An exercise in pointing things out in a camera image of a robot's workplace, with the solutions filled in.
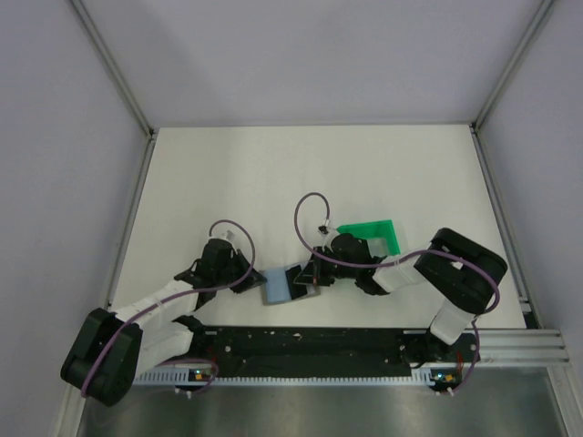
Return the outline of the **grey card holder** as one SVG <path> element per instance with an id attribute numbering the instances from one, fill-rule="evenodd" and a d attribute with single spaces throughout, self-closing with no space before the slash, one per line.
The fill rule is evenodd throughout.
<path id="1" fill-rule="evenodd" d="M 262 303 L 272 306 L 319 296 L 321 293 L 317 287 L 294 282 L 305 267 L 306 263 L 301 263 L 266 269 L 262 273 L 266 279 L 261 286 Z"/>

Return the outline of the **green plastic bin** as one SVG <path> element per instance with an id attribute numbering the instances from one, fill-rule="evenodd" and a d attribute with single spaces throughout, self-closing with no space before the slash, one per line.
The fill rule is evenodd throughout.
<path id="1" fill-rule="evenodd" d="M 358 239 L 382 239 L 390 255 L 399 255 L 400 246 L 394 224 L 390 219 L 363 223 L 344 224 L 337 228 L 340 233 L 348 233 Z"/>

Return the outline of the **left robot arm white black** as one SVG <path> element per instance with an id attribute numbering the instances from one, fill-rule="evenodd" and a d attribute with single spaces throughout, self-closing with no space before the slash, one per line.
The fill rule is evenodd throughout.
<path id="1" fill-rule="evenodd" d="M 266 281 L 230 241 L 211 238 L 201 256 L 161 290 L 121 309 L 92 310 L 60 377 L 87 397 L 113 406 L 144 372 L 175 357 L 196 361 L 204 355 L 204 328 L 192 314 L 219 290 L 242 293 Z"/>

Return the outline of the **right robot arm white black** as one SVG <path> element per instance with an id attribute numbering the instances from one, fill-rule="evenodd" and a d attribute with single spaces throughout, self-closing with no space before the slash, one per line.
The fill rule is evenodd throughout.
<path id="1" fill-rule="evenodd" d="M 445 298 L 435 314 L 425 349 L 443 361 L 454 354 L 462 332 L 491 303 L 500 301 L 499 286 L 507 272 L 502 257 L 448 228 L 439 229 L 427 249 L 381 257 L 369 240 L 336 229 L 322 229 L 324 241 L 312 249 L 305 266 L 291 269 L 293 286 L 329 287 L 338 279 L 351 279 L 371 296 L 429 284 Z"/>

